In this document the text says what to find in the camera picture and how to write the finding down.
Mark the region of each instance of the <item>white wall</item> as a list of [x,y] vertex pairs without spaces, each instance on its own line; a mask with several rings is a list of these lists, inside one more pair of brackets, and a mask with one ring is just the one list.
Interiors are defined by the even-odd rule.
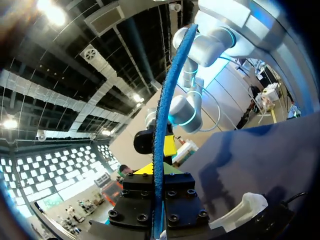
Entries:
[[[72,207],[79,213],[82,214],[82,216],[85,216],[84,211],[81,207],[79,207],[77,201],[78,200],[87,200],[93,201],[95,199],[95,194],[100,193],[100,189],[96,185],[92,185],[91,187],[87,188],[86,190],[80,192],[79,194],[69,198],[68,200],[63,201],[57,206],[53,206],[45,211],[45,213],[54,219],[55,221],[58,220],[57,216],[60,216],[64,219],[70,217],[68,213],[66,212],[66,209],[69,205],[72,205]],[[33,215],[27,218],[27,221],[30,224],[33,224],[35,228],[37,228],[39,231],[42,232],[41,224],[38,218]]]
[[[249,85],[242,78],[242,76],[235,70],[232,65],[228,64],[218,74],[218,76],[216,76],[215,80],[213,80],[207,86],[206,89],[215,96],[220,104],[221,110],[230,117],[233,124],[237,125],[247,107],[250,105],[251,99],[247,92],[248,87]],[[141,130],[146,129],[145,117],[147,115],[147,109],[157,107],[158,100],[160,99],[160,94],[161,90],[159,90],[146,103],[146,105],[141,109],[137,116],[128,124],[126,129],[109,146],[109,149],[117,157],[119,162],[121,164],[128,165],[133,170],[143,168],[145,165],[152,162],[151,155],[142,155],[135,151],[133,142],[135,134]],[[175,88],[173,96],[177,96],[180,94],[186,95],[186,93],[179,86],[177,86]],[[215,123],[212,122],[212,120],[206,115],[204,110],[208,112],[208,114],[215,121],[217,121],[217,104],[215,103],[214,99],[204,93],[202,97],[202,108],[202,129],[209,129]],[[219,127],[222,131],[233,130],[233,124],[223,114],[221,114]],[[177,126],[173,129],[175,136],[180,136],[184,140],[192,140],[198,147],[201,147],[213,133],[219,131],[219,128],[216,128],[213,131],[209,132],[197,132],[195,134],[188,134],[180,126]],[[179,148],[181,145],[178,142],[176,143],[177,147]]]

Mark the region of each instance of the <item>ceiling light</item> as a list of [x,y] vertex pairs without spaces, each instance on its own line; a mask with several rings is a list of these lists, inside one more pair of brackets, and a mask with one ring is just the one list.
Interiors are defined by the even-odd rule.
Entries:
[[13,119],[8,119],[4,121],[3,126],[6,129],[16,129],[18,127],[18,122]]
[[110,135],[111,135],[111,132],[108,131],[108,130],[103,130],[103,131],[102,131],[102,134],[103,134],[103,135],[110,136]]

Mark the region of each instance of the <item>black cable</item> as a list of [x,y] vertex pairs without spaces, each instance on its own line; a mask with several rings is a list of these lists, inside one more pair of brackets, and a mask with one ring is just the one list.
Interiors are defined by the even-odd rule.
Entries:
[[308,192],[300,192],[300,193],[298,193],[297,195],[294,195],[293,197],[291,197],[291,198],[289,198],[287,201],[285,201],[284,203],[285,204],[289,204],[289,203],[291,203],[293,200],[295,200],[295,199],[297,199],[297,198],[299,198],[299,197],[301,197],[301,196],[303,196],[303,195],[307,195],[308,194]]

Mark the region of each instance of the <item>window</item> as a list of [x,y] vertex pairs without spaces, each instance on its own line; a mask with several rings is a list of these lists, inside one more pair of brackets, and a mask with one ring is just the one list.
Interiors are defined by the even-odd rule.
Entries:
[[30,186],[24,188],[23,190],[24,190],[25,195],[29,195],[29,194],[34,193],[34,191],[32,190],[32,188]]
[[16,197],[16,198],[15,198],[15,201],[16,201],[16,204],[17,204],[17,205],[26,204],[26,203],[25,203],[25,200],[24,200],[22,197]]
[[31,176],[32,177],[36,177],[38,174],[37,174],[37,171],[36,170],[31,170]]
[[46,189],[46,188],[49,188],[52,186],[53,186],[53,184],[52,184],[51,180],[47,180],[47,181],[44,181],[44,182],[41,182],[41,183],[38,183],[35,185],[35,187],[38,191],[41,191],[43,189]]
[[28,177],[27,177],[27,174],[25,173],[25,172],[22,172],[21,173],[21,178],[22,179],[27,179]]
[[42,175],[41,176],[37,176],[36,178],[38,179],[39,182],[42,182],[42,181],[45,180],[45,177],[42,176]]
[[65,169],[66,169],[68,172],[71,172],[71,171],[73,170],[72,166],[67,166]]
[[16,207],[19,212],[25,217],[25,218],[29,218],[31,217],[31,212],[29,211],[27,205],[21,205],[21,206],[17,206]]
[[62,169],[59,169],[58,171],[56,171],[56,173],[59,175],[62,175],[62,174],[64,174],[64,171]]
[[33,178],[29,178],[26,182],[27,182],[29,185],[35,184],[35,181],[34,181]]
[[42,167],[42,168],[40,168],[40,173],[41,174],[46,174],[47,170],[44,167]]
[[69,172],[69,173],[67,173],[66,175],[65,175],[65,177],[66,177],[66,179],[72,179],[72,178],[74,178],[75,176],[77,176],[77,175],[79,175],[80,174],[80,172],[79,172],[79,170],[77,169],[77,170],[74,170],[74,171],[71,171],[71,172]]
[[27,164],[27,165],[23,165],[23,170],[27,171],[27,170],[29,170],[29,169],[30,169],[30,167],[29,167],[28,164]]
[[51,171],[51,172],[57,170],[57,167],[56,167],[55,165],[51,165],[49,168],[50,168],[50,171]]
[[16,188],[16,183],[14,181],[11,181],[9,184],[12,189]]
[[60,184],[60,183],[62,183],[62,178],[60,177],[60,176],[57,176],[56,178],[55,178],[55,182],[57,183],[57,184]]
[[38,162],[35,162],[35,163],[32,163],[32,166],[37,169],[39,168],[39,163]]

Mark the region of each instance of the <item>yellow part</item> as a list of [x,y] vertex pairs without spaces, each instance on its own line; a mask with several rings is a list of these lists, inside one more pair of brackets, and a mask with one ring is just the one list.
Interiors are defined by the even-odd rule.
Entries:
[[177,154],[174,135],[167,135],[164,137],[163,154],[165,157],[169,157]]
[[[154,164],[153,162],[149,163],[147,166],[139,169],[138,171],[136,171],[134,174],[154,174]],[[182,171],[180,171],[179,169],[174,168],[173,166],[170,166],[167,163],[163,163],[163,172],[164,174],[170,174],[170,173],[174,173],[174,174],[183,174]]]

